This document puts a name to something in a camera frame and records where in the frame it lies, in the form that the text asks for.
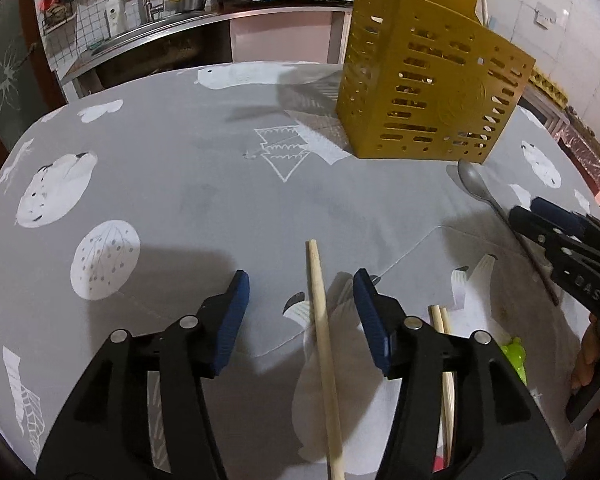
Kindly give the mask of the right human hand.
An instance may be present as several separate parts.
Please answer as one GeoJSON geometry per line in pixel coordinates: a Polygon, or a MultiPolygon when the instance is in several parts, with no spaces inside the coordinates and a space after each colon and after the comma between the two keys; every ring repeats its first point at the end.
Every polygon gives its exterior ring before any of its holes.
{"type": "Polygon", "coordinates": [[[586,329],[581,348],[577,354],[574,369],[571,375],[571,391],[576,392],[581,387],[592,382],[596,362],[600,359],[600,334],[598,333],[598,319],[593,313],[588,315],[590,325],[586,329]]]}

